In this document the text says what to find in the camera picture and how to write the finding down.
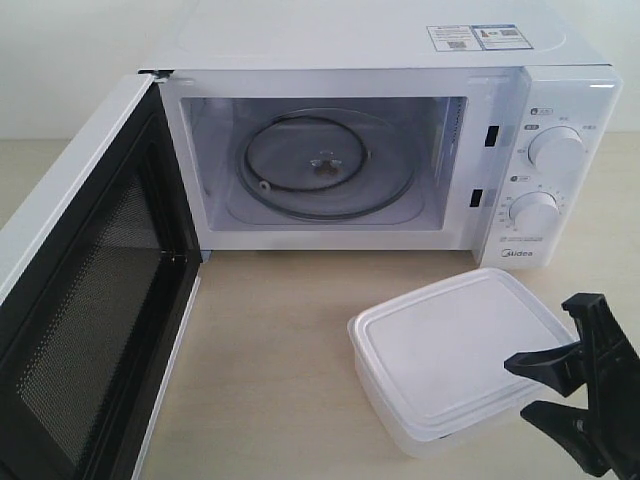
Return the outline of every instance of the mesh screen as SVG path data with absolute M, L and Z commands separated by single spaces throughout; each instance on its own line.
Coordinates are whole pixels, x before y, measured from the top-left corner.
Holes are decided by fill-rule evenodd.
M 16 388 L 76 466 L 161 261 L 137 175 L 111 189 L 49 291 L 56 304 Z

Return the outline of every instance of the beige table surface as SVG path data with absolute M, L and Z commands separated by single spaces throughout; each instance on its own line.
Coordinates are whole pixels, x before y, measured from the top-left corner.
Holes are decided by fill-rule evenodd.
M 0 142 L 0 225 L 63 146 Z M 638 347 L 639 182 L 640 134 L 607 135 L 551 265 L 515 272 L 568 325 L 563 300 L 605 293 Z M 349 318 L 473 268 L 466 252 L 214 254 L 201 268 L 143 478 L 590 478 L 520 420 L 431 460 L 410 459 L 367 403 Z M 584 401 L 584 391 L 572 399 Z

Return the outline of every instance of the timer knob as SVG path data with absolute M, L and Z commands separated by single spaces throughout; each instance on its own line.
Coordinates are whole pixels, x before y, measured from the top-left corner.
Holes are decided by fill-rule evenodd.
M 555 199 L 544 192 L 518 198 L 509 209 L 509 218 L 522 233 L 545 235 L 557 223 L 560 211 Z
M 545 130 L 529 145 L 529 160 L 541 173 L 573 172 L 582 166 L 585 153 L 580 135 L 569 127 Z

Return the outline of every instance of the microwave door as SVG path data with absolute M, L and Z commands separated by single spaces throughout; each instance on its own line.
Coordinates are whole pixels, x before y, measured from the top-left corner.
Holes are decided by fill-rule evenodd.
M 158 87 L 124 77 L 0 232 L 0 478 L 131 477 L 200 263 Z

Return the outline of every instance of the microwave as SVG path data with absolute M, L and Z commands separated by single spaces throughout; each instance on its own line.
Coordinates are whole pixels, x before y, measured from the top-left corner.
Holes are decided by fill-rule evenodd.
M 539 0 L 189 2 L 0 233 L 0 474 L 140 473 L 211 252 L 546 265 L 621 85 Z

